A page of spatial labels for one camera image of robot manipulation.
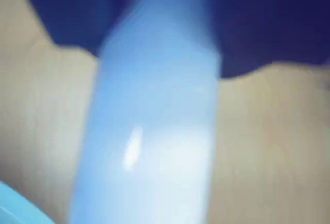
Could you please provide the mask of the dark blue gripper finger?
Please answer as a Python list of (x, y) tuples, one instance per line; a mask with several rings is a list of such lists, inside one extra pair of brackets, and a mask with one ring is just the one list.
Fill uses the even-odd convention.
[(107, 35), (135, 0), (29, 0), (51, 40), (99, 56)]
[(274, 62), (329, 61), (329, 0), (208, 0), (222, 78)]

